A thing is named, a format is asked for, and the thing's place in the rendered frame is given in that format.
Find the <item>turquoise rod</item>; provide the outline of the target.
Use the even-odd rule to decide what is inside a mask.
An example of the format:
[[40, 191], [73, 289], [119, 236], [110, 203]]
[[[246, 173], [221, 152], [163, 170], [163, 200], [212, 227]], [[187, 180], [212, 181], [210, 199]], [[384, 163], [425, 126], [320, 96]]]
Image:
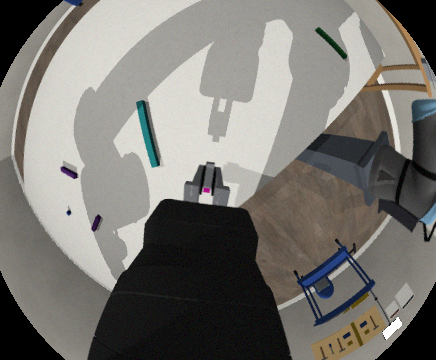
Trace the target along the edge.
[[141, 123], [143, 140], [145, 140], [147, 155], [149, 155], [149, 160], [151, 168], [158, 167], [159, 160], [157, 151], [155, 151], [155, 145], [153, 140], [153, 135], [151, 135], [149, 116], [147, 116], [147, 109], [145, 101], [137, 101], [137, 109], [139, 116], [139, 123]]

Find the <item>purple rod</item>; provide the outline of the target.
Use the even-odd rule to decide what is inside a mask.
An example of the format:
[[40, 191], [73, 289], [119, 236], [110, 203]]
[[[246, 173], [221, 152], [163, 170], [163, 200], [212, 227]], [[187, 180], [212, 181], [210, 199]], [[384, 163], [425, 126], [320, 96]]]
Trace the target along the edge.
[[101, 221], [101, 216], [99, 216], [99, 215], [95, 216], [93, 227], [91, 227], [91, 231], [93, 231], [93, 232], [97, 231], [99, 221]]
[[71, 171], [71, 169], [66, 168], [66, 167], [61, 167], [61, 172], [65, 173], [65, 175], [73, 177], [73, 179], [77, 179], [78, 177], [78, 173]]

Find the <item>dark green rod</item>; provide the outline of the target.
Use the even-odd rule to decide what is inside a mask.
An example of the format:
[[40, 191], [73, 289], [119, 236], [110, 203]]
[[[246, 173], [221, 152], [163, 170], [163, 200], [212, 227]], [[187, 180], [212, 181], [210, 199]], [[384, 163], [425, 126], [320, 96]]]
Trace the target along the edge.
[[327, 35], [326, 32], [323, 32], [322, 29], [319, 27], [317, 29], [315, 29], [315, 32], [317, 32], [319, 36], [322, 36], [323, 39], [325, 39], [327, 41], [327, 43], [329, 43], [331, 45], [331, 47], [333, 47], [335, 49], [335, 51], [337, 51], [339, 53], [339, 56], [341, 56], [342, 59], [347, 59], [346, 53], [342, 51], [342, 48], [339, 47], [339, 45], [337, 43], [335, 43], [335, 41], [333, 39], [331, 39], [331, 37], [329, 35]]

